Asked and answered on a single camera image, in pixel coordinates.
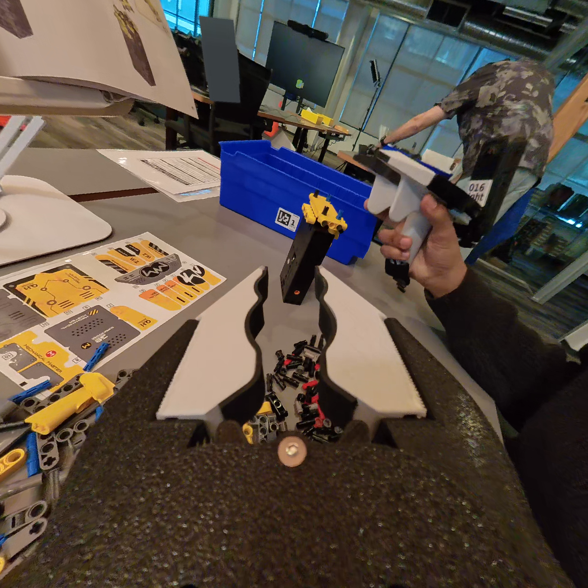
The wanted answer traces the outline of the person's right hand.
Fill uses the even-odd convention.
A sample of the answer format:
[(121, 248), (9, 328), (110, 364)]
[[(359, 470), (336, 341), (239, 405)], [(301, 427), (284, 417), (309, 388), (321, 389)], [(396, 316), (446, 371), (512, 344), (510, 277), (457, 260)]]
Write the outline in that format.
[[(441, 298), (460, 286), (467, 267), (448, 210), (434, 196), (426, 195), (420, 203), (420, 211), (429, 222), (430, 231), (410, 265), (409, 275), (432, 298)], [(381, 254), (386, 259), (407, 261), (412, 239), (405, 233), (405, 222), (393, 223), (387, 212), (378, 217), (383, 222), (378, 233)]]

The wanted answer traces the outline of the white book stand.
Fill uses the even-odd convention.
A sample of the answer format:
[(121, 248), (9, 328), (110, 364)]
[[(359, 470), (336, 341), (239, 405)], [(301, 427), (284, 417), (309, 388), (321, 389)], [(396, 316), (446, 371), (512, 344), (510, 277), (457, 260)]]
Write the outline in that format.
[(134, 99), (81, 85), (1, 77), (1, 266), (107, 239), (111, 225), (43, 180), (7, 172), (45, 125), (43, 115), (127, 114)]

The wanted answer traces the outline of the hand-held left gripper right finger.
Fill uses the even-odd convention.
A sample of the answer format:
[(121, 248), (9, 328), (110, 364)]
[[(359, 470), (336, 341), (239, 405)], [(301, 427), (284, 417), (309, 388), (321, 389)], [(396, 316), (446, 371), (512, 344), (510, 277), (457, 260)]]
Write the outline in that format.
[(315, 268), (319, 327), (319, 407), (334, 426), (356, 420), (374, 435), (382, 420), (427, 416), (393, 340), (388, 319), (327, 269)]

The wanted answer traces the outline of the laminated paper sheet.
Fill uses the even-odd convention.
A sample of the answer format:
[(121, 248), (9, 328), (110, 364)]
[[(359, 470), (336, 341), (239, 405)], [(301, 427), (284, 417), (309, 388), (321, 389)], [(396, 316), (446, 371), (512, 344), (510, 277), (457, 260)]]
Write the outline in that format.
[(99, 149), (98, 153), (175, 202), (220, 196), (221, 160), (206, 151)]

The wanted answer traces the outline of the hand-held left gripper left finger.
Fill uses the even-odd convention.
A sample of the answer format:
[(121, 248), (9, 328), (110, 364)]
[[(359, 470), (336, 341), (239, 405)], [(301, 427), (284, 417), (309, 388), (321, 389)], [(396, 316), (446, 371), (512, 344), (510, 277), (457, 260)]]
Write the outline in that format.
[(199, 420), (208, 433), (249, 422), (265, 401), (262, 351), (268, 268), (260, 266), (196, 318), (196, 328), (156, 419)]

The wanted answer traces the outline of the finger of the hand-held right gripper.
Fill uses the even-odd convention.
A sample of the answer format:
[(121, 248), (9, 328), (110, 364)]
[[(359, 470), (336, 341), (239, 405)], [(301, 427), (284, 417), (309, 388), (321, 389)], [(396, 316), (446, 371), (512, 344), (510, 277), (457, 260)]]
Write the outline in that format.
[(422, 185), (429, 185), (436, 177), (450, 180), (451, 173), (414, 159), (397, 148), (380, 148), (361, 146), (363, 149), (354, 154), (353, 160), (367, 167), (374, 174), (399, 184), (402, 178), (410, 178)]

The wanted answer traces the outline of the blue storage bin white tag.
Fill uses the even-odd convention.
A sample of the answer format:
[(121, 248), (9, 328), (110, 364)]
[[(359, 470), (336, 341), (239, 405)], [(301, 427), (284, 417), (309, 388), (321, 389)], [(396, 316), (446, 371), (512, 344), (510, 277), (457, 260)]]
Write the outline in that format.
[(344, 265), (365, 257), (377, 221), (364, 209), (369, 185), (269, 141), (225, 141), (220, 148), (222, 206), (293, 239), (302, 205), (318, 191), (348, 225), (327, 255)]

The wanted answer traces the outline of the yellow and grey sticker sheet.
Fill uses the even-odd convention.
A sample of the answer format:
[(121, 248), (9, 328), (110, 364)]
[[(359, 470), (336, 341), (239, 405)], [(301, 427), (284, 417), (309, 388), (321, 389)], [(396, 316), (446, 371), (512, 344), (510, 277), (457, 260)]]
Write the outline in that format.
[(56, 390), (107, 344), (104, 364), (225, 277), (151, 233), (1, 277), (1, 374)]

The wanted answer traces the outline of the pile of brick parts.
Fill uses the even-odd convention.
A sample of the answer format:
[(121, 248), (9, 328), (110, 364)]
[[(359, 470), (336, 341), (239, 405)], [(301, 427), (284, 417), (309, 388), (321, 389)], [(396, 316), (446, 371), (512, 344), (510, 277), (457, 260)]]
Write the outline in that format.
[[(41, 442), (44, 444), (54, 445), (56, 442), (52, 437), (55, 430), (60, 429), (62, 425), (67, 424), (73, 417), (73, 424), (86, 418), (85, 413), (89, 410), (91, 415), (95, 415), (96, 409), (102, 408), (102, 401), (110, 398), (113, 394), (114, 384), (103, 378), (98, 373), (80, 372), (68, 384), (69, 392), (63, 392), (61, 389), (54, 391), (50, 396), (56, 396), (55, 402), (45, 404), (41, 409), (33, 408), (32, 413), (26, 416), (30, 419), (40, 417), (40, 424), (31, 424), (30, 422), (17, 423), (16, 417), (9, 417), (8, 424), (14, 429), (19, 430), (16, 437), (26, 437), (32, 433), (31, 450), (24, 448), (11, 449), (11, 451), (1, 450), (1, 457), (4, 459), (1, 470), (10, 477), (9, 466), (15, 468), (24, 464), (27, 458), (31, 456), (38, 457), (37, 436), (45, 435), (46, 439)], [(240, 444), (246, 447), (246, 434), (253, 434), (254, 429), (249, 422), (245, 425), (229, 421), (228, 424), (221, 426), (221, 436), (223, 443)], [(112, 470), (114, 465), (107, 465), (108, 455), (114, 459), (114, 452), (102, 455), (102, 461), (95, 463), (96, 467), (104, 467), (102, 485), (99, 487), (98, 482), (89, 483), (90, 490), (101, 490), (92, 502), (93, 506), (98, 505), (98, 499), (105, 499), (106, 506), (100, 507), (99, 514), (102, 518), (96, 519), (91, 525), (88, 512), (81, 506), (81, 499), (77, 501), (77, 506), (84, 515), (83, 521), (86, 526), (82, 529), (77, 527), (71, 530), (68, 537), (75, 539), (73, 532), (78, 531), (77, 539), (96, 539), (97, 546), (78, 546), (71, 547), (71, 552), (58, 553), (57, 559), (63, 556), (64, 563), (55, 564), (54, 570), (39, 570), (32, 572), (32, 579), (25, 579), (24, 586), (44, 587), (183, 587), (185, 584), (196, 585), (196, 580), (200, 580), (202, 571), (196, 571), (198, 567), (196, 555), (190, 553), (190, 550), (200, 550), (196, 545), (191, 545), (191, 540), (172, 538), (171, 530), (167, 538), (164, 537), (163, 523), (181, 523), (178, 515), (187, 515), (187, 506), (182, 506), (180, 511), (175, 514), (168, 514), (167, 519), (161, 521), (161, 525), (156, 525), (155, 520), (152, 526), (147, 525), (148, 506), (147, 502), (138, 504), (139, 498), (135, 499), (138, 506), (144, 507), (140, 520), (131, 520), (130, 506), (123, 506), (122, 498), (115, 496), (115, 491), (108, 494), (107, 482), (105, 481), (106, 473)], [(6, 561), (12, 564), (12, 560), (17, 560), (21, 552), (27, 551), (30, 544), (37, 543), (47, 526), (47, 520), (44, 518), (45, 511), (49, 508), (49, 503), (40, 502), (25, 506), (18, 512), (10, 516), (3, 515), (3, 506), (1, 499), (1, 575), (4, 573)], [(253, 582), (254, 585), (264, 585), (286, 587), (326, 587), (326, 586), (344, 586), (349, 585), (349, 577), (354, 578), (354, 572), (349, 576), (349, 550), (344, 549), (345, 545), (339, 545), (340, 541), (327, 540), (326, 537), (302, 537), (303, 531), (310, 532), (311, 528), (302, 528), (302, 525), (296, 529), (290, 529), (298, 532), (294, 537), (273, 537), (263, 542), (257, 539), (258, 545), (255, 548), (245, 546), (245, 540), (232, 541), (238, 548), (237, 554), (229, 557), (229, 551), (223, 552), (225, 561), (218, 562), (209, 569), (204, 570), (205, 579), (210, 580), (209, 586), (212, 585), (230, 585), (244, 586), (247, 582)]]

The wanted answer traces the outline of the black and yellow brick assembly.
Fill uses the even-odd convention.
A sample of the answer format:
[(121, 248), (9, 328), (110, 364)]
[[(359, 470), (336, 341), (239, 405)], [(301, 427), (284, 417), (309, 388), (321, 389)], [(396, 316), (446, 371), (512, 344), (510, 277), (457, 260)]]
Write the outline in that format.
[(314, 191), (302, 206), (302, 220), (280, 275), (282, 300), (300, 305), (334, 240), (347, 230), (342, 214), (335, 210), (330, 196)]

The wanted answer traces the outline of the black monitor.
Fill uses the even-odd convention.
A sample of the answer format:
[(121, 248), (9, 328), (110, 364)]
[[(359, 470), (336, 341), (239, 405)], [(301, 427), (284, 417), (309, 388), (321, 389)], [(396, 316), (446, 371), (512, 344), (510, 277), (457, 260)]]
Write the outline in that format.
[(345, 49), (275, 21), (265, 66), (270, 84), (325, 107)]

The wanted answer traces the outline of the open instruction booklet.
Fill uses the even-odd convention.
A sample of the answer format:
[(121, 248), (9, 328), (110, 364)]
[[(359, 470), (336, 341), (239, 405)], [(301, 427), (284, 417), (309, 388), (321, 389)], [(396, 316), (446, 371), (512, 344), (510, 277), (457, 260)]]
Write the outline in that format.
[(1, 114), (197, 117), (159, 1), (1, 1)]

